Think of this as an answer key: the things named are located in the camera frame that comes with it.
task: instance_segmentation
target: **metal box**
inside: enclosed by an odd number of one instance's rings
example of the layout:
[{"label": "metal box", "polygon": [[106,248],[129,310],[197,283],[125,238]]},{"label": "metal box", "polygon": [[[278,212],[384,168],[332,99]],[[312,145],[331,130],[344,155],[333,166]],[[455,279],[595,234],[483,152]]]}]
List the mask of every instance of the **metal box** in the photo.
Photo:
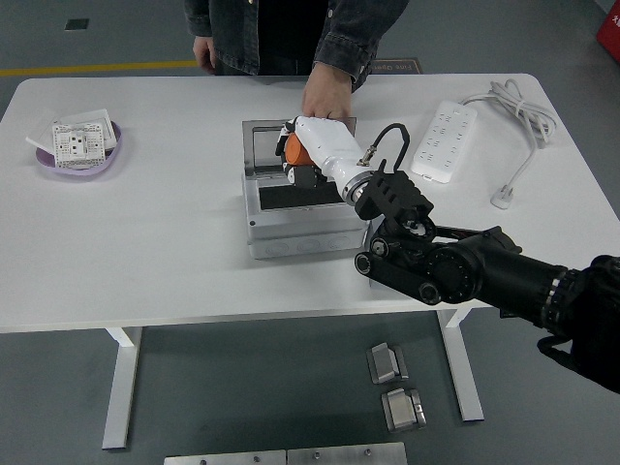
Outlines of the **metal box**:
[{"label": "metal box", "polygon": [[286,120],[243,121],[243,197],[250,253],[255,259],[356,249],[368,222],[338,195],[335,184],[291,185],[275,155]]}]

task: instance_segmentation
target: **power strip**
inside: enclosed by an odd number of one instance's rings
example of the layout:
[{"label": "power strip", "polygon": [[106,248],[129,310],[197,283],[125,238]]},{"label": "power strip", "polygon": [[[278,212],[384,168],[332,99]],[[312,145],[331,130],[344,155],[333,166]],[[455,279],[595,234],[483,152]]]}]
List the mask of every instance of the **power strip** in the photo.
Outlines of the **power strip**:
[{"label": "power strip", "polygon": [[455,102],[440,103],[416,150],[411,171],[425,179],[449,182],[477,115],[475,109]]}]

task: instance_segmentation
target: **black cable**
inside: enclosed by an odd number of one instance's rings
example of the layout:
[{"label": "black cable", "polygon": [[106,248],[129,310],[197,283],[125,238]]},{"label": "black cable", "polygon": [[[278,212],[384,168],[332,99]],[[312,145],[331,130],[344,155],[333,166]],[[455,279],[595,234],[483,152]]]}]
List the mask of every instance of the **black cable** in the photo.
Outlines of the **black cable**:
[{"label": "black cable", "polygon": [[403,138],[403,146],[400,149],[398,158],[396,158],[396,162],[394,163],[394,172],[396,172],[398,168],[400,168],[400,164],[405,158],[405,153],[407,152],[407,149],[409,148],[409,142],[411,140],[411,138],[409,137],[409,131],[407,131],[407,128],[405,127],[405,125],[401,123],[390,124],[377,136],[377,138],[375,139],[371,147],[374,147],[376,149],[377,146],[379,145],[379,142],[381,142],[381,139],[383,139],[384,136],[392,129],[400,129],[400,134]]}]

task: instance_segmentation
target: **yellow floor line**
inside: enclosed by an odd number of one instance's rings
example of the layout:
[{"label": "yellow floor line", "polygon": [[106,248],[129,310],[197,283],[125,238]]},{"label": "yellow floor line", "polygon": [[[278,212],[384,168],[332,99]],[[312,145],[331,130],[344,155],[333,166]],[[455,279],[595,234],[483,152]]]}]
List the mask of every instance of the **yellow floor line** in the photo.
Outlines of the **yellow floor line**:
[{"label": "yellow floor line", "polygon": [[157,70],[164,68],[193,68],[196,61],[155,61],[150,63],[112,63],[107,65],[54,66],[47,68],[15,68],[0,70],[0,78],[13,76],[62,75],[67,73],[99,73],[106,71]]}]

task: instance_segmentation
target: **orange object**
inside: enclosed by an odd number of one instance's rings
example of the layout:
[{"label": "orange object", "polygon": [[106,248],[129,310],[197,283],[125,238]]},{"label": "orange object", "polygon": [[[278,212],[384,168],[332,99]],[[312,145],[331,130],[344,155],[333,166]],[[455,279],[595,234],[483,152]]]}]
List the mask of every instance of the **orange object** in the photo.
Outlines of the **orange object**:
[{"label": "orange object", "polygon": [[284,153],[287,163],[293,167],[307,167],[314,165],[308,151],[303,145],[301,145],[301,142],[295,133],[292,133],[289,136]]}]

